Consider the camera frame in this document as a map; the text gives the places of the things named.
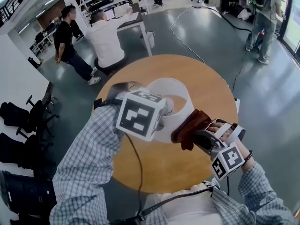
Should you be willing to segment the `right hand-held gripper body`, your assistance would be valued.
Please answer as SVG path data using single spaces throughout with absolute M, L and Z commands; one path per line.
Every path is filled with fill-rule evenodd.
M 216 122 L 224 123 L 224 125 L 215 134 L 212 134 L 207 128 Z M 232 129 L 232 133 L 223 142 L 220 140 L 220 137 L 229 128 Z M 215 119 L 204 129 L 197 130 L 192 135 L 194 144 L 210 156 L 212 161 L 210 169 L 216 179 L 224 179 L 245 163 L 235 142 L 237 139 L 242 140 L 244 134 L 245 129 L 240 125 L 236 123 L 230 124 L 221 119 Z

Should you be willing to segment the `person's right hand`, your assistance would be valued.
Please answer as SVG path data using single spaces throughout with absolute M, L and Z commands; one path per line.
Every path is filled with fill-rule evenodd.
M 212 134 L 215 134 L 222 126 L 224 125 L 224 123 L 221 122 L 216 122 L 211 124 L 207 130 L 209 132 L 211 132 Z M 230 134 L 233 132 L 233 130 L 231 128 L 227 129 L 223 135 L 220 137 L 220 140 L 222 140 L 223 142 L 230 136 Z

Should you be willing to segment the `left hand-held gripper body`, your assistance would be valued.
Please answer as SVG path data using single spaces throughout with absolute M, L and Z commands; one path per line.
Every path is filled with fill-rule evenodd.
M 149 90 L 127 92 L 123 98 L 116 128 L 144 141 L 152 141 L 163 116 L 173 113 L 174 103 L 169 97 L 160 97 Z

